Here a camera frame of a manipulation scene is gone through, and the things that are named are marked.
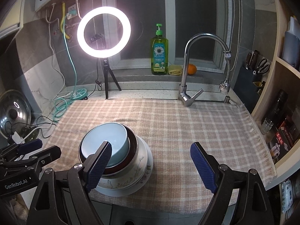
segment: light blue bowl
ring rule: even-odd
[[[92,129],[83,139],[81,152],[85,158],[94,154],[103,141],[112,145],[112,156],[107,167],[121,162],[127,154],[129,140],[126,128],[119,123],[104,123]]]

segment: black bottle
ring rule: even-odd
[[[264,122],[265,118],[267,118],[274,123],[274,126],[278,124],[282,115],[284,104],[287,101],[287,97],[288,94],[284,90],[280,89],[274,103],[263,117],[262,123]]]

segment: knife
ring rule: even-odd
[[[249,64],[249,67],[250,67],[251,70],[255,70],[258,54],[259,54],[258,50],[255,50],[253,52],[253,55],[251,57],[250,64]]]
[[[249,52],[247,57],[246,57],[246,61],[245,61],[245,65],[244,65],[245,69],[247,69],[247,70],[249,69],[249,64],[250,64],[251,57],[252,57],[252,53]]]

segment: checkered cloth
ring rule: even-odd
[[[255,168],[265,185],[276,175],[266,143],[244,106],[194,102],[184,107],[177,100],[75,101],[45,145],[57,145],[62,152],[49,166],[59,171],[78,163],[80,141],[105,122],[128,125],[142,137],[154,165],[148,182],[132,195],[109,197],[92,190],[90,196],[100,202],[169,213],[203,212],[212,193],[205,189],[190,157],[190,146],[196,141],[232,170]],[[237,194],[235,190],[230,204],[236,202]]]

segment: orange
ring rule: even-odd
[[[187,74],[188,75],[193,75],[197,72],[197,68],[194,64],[188,64],[188,68],[187,68]]]

